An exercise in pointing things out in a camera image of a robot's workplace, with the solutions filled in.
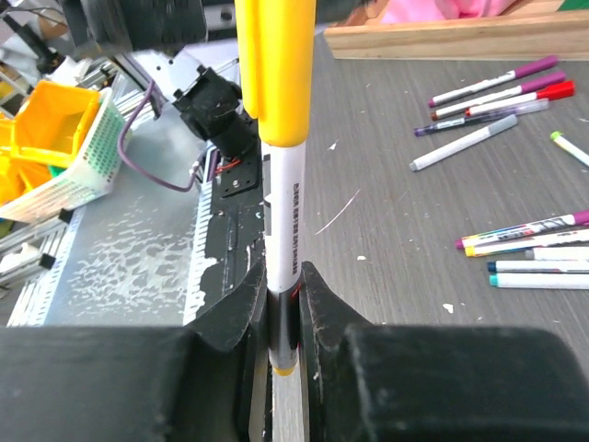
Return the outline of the magenta cap marker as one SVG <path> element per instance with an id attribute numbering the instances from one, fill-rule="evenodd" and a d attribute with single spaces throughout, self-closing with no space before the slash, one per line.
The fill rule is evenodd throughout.
<path id="1" fill-rule="evenodd" d="M 428 106 L 430 108 L 433 108 L 435 106 L 445 104 L 446 102 L 461 99 L 463 97 L 473 95 L 475 93 L 481 92 L 482 90 L 499 86 L 501 84 L 513 81 L 515 79 L 531 76 L 533 74 L 555 67 L 559 62 L 560 58 L 556 55 L 544 57 L 537 61 L 521 65 L 515 68 L 514 70 L 507 71 L 501 74 L 500 76 L 483 79 L 477 83 L 473 83 L 471 85 L 454 89 L 449 92 L 445 92 L 443 94 L 434 96 L 431 99 L 429 99 Z"/>
<path id="2" fill-rule="evenodd" d="M 441 108 L 439 110 L 432 112 L 430 116 L 433 121 L 438 121 L 448 116 L 458 114 L 474 106 L 479 106 L 485 103 L 501 99 L 509 99 L 511 97 L 516 97 L 526 93 L 535 92 L 545 87 L 559 84 L 563 82 L 565 79 L 566 74 L 563 71 L 557 71 L 553 74 L 542 76 L 539 79 L 523 83 L 516 87 L 510 87 L 499 92 L 490 93 L 481 97 L 469 99 L 451 106 L 447 106 L 445 108 Z"/>

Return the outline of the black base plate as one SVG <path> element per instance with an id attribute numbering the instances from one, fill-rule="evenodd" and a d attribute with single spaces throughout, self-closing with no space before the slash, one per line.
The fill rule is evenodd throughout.
<path id="1" fill-rule="evenodd" d="M 233 292 L 263 254 L 258 158 L 250 154 L 221 172 L 225 164 L 211 149 L 197 215 L 197 316 Z"/>

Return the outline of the white grey marker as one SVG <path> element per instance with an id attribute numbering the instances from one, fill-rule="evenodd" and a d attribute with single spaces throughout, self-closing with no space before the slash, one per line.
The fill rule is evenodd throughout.
<path id="1" fill-rule="evenodd" d="M 454 154 L 457 154 L 469 147 L 472 147 L 478 143 L 481 143 L 496 134 L 500 134 L 518 124 L 518 118 L 516 115 L 508 115 L 499 121 L 496 121 L 484 128 L 478 129 L 477 131 L 467 134 L 455 141 L 443 145 L 426 155 L 414 159 L 410 163 L 411 171 L 420 171 L 426 169 L 431 165 L 442 161 Z"/>

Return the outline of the wooden clothes rack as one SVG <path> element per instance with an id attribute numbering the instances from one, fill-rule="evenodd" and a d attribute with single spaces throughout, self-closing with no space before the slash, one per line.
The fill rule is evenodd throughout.
<path id="1" fill-rule="evenodd" d="M 381 5 L 325 30 L 338 59 L 561 60 L 588 59 L 588 9 L 561 1 L 518 1 L 498 17 L 380 24 Z"/>

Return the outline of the grey cap marker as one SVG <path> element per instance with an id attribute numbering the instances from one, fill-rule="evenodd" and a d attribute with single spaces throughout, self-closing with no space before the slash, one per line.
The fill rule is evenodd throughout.
<path id="1" fill-rule="evenodd" d="M 535 261 L 588 261 L 589 247 L 533 248 L 525 256 Z"/>

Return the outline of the orange cap marker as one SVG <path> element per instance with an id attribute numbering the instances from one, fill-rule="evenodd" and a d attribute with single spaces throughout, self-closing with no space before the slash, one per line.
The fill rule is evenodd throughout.
<path id="1" fill-rule="evenodd" d="M 287 376 L 297 362 L 300 230 L 316 4 L 238 1 L 237 41 L 243 104 L 261 141 L 269 352 Z"/>

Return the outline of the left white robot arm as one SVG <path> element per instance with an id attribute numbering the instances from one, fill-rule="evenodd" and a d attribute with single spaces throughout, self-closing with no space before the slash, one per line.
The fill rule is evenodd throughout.
<path id="1" fill-rule="evenodd" d="M 115 56 L 154 50 L 170 57 L 194 43 L 237 35 L 231 1 L 61 1 L 77 53 Z M 257 143 L 239 117 L 241 88 L 199 65 L 194 82 L 174 92 L 174 107 L 191 131 L 212 141 L 228 158 L 244 156 Z"/>

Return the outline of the teal cap marker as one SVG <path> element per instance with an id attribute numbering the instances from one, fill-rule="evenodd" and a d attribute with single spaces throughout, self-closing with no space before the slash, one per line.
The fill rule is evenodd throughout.
<path id="1" fill-rule="evenodd" d="M 521 289 L 587 290 L 587 274 L 496 273 L 489 276 L 491 286 Z"/>

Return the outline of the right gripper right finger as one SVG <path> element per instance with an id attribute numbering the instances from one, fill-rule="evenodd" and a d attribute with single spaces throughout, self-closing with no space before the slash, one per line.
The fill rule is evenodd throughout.
<path id="1" fill-rule="evenodd" d="M 374 324 L 305 262 L 300 376 L 308 441 L 584 441 L 588 380 L 534 328 Z"/>

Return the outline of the green cap white marker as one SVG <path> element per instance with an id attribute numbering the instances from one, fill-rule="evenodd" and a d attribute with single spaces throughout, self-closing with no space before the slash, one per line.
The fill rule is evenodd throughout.
<path id="1" fill-rule="evenodd" d="M 550 135 L 551 141 L 563 151 L 577 159 L 579 162 L 589 167 L 589 155 L 584 152 L 581 148 L 574 145 L 572 142 L 567 140 L 562 132 L 555 131 Z"/>

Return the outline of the red cap marker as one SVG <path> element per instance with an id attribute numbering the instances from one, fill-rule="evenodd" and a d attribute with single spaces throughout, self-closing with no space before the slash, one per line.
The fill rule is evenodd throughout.
<path id="1" fill-rule="evenodd" d="M 539 91 L 529 92 L 523 95 L 518 95 L 515 97 L 511 97 L 508 99 L 501 99 L 498 101 L 493 101 L 490 103 L 481 104 L 478 106 L 474 106 L 466 110 L 465 114 L 470 116 L 477 116 L 489 111 L 496 111 L 500 109 L 505 109 L 509 107 L 513 107 L 515 105 L 540 100 L 540 99 L 548 99 L 548 100 L 557 100 L 557 99 L 565 99 L 568 97 L 573 96 L 575 93 L 575 82 L 573 80 L 563 81 L 561 83 L 551 85 L 541 89 Z"/>

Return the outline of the yellow cap marker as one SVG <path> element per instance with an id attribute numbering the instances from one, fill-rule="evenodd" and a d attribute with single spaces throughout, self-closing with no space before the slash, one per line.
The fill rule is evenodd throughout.
<path id="1" fill-rule="evenodd" d="M 583 228 L 560 233 L 526 237 L 510 241 L 502 241 L 492 244 L 485 244 L 481 246 L 468 246 L 464 248 L 464 252 L 467 257 L 480 257 L 503 252 L 528 250 L 533 248 L 549 247 L 587 241 L 588 229 Z"/>

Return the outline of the yellow plastic bin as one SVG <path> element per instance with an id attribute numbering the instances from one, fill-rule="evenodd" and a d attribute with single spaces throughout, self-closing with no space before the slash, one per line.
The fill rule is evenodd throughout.
<path id="1" fill-rule="evenodd" d="M 12 119 L 1 118 L 1 203 L 55 177 L 76 159 L 100 106 L 93 89 L 42 80 Z"/>

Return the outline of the dark purple marker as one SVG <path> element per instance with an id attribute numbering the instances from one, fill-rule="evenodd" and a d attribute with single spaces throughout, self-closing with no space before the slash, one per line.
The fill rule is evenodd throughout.
<path id="1" fill-rule="evenodd" d="M 504 109 L 484 112 L 480 115 L 465 116 L 444 122 L 437 122 L 421 128 L 415 128 L 413 132 L 416 137 L 421 137 L 425 135 L 436 134 L 452 130 L 457 127 L 467 127 L 476 124 L 482 124 L 485 122 L 495 122 L 509 115 L 524 115 L 538 111 L 545 111 L 548 108 L 549 99 L 537 99 L 534 101 L 528 101 L 526 103 L 514 105 Z"/>

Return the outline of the white perforated basket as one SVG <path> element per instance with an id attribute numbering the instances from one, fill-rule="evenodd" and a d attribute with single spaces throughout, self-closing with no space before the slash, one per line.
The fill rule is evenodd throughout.
<path id="1" fill-rule="evenodd" d="M 113 101 L 110 87 L 100 92 L 99 102 L 98 113 L 73 164 L 40 187 L 2 205 L 2 218 L 36 223 L 112 191 L 121 166 L 118 141 L 125 119 Z"/>

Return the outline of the pink shirt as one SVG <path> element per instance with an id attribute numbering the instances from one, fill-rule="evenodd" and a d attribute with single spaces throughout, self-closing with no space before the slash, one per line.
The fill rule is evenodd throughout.
<path id="1" fill-rule="evenodd" d="M 397 0 L 389 1 L 382 24 L 496 17 L 515 0 Z"/>

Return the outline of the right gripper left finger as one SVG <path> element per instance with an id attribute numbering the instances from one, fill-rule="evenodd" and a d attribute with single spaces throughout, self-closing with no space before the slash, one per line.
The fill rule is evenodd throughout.
<path id="1" fill-rule="evenodd" d="M 1 331 L 5 441 L 264 441 L 266 278 L 180 327 Z"/>

